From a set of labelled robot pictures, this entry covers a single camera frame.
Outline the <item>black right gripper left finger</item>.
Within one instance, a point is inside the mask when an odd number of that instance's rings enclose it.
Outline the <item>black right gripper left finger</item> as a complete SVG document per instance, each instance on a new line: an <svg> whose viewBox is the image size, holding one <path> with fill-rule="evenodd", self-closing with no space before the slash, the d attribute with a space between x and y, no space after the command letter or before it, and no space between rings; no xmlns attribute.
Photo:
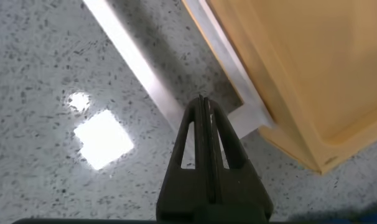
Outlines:
<svg viewBox="0 0 377 224"><path fill-rule="evenodd" d="M204 98L199 96L186 107L156 204L158 222L191 222L195 211L209 202L205 155ZM194 125L195 168L181 168L190 123Z"/></svg>

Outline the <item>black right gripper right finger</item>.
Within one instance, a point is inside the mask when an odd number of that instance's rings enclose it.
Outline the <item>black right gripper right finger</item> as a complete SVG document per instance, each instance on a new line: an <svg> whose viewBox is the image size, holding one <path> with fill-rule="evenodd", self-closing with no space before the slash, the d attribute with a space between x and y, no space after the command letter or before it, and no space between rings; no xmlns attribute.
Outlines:
<svg viewBox="0 0 377 224"><path fill-rule="evenodd" d="M205 98L203 105L212 214L230 223L267 223L273 204L235 130L218 103Z"/></svg>

